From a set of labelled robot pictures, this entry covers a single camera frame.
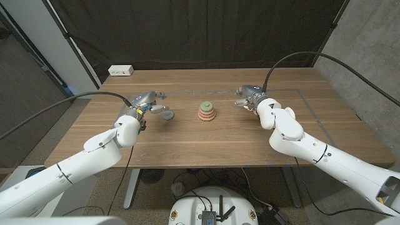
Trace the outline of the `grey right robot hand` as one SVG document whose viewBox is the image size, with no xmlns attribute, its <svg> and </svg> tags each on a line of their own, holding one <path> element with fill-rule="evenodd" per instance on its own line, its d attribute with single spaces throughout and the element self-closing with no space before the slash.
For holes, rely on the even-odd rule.
<svg viewBox="0 0 400 225">
<path fill-rule="evenodd" d="M 237 100 L 235 106 L 243 107 L 249 111 L 255 111 L 258 104 L 268 98 L 268 95 L 262 92 L 261 87 L 253 85 L 239 87 L 235 95 L 244 97 L 243 99 Z"/>
</svg>

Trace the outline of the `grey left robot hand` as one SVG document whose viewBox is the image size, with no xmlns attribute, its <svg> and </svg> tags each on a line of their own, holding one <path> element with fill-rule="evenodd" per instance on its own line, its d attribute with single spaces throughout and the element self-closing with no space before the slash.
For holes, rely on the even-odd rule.
<svg viewBox="0 0 400 225">
<path fill-rule="evenodd" d="M 149 91 L 135 98 L 129 107 L 126 115 L 142 121 L 147 112 L 159 114 L 169 110 L 168 106 L 157 104 L 156 99 L 164 99 L 166 95 L 159 91 Z"/>
</svg>

